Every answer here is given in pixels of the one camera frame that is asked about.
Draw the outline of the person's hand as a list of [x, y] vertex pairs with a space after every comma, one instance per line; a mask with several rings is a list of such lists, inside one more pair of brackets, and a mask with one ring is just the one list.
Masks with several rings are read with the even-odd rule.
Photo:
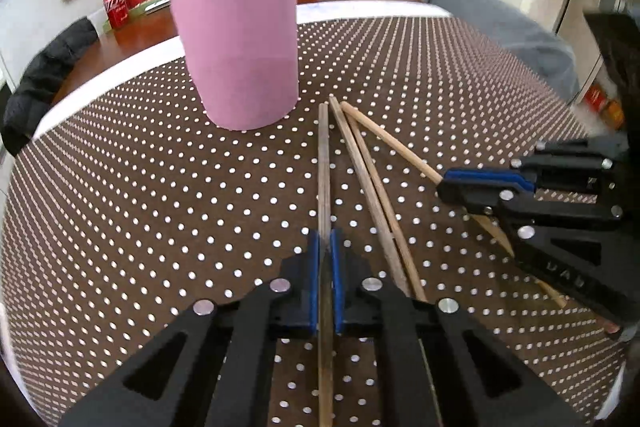
[[599, 324], [602, 327], [603, 332], [605, 332], [608, 337], [613, 340], [621, 341], [622, 343], [630, 341], [638, 331], [637, 325], [620, 326], [605, 319], [602, 319]]

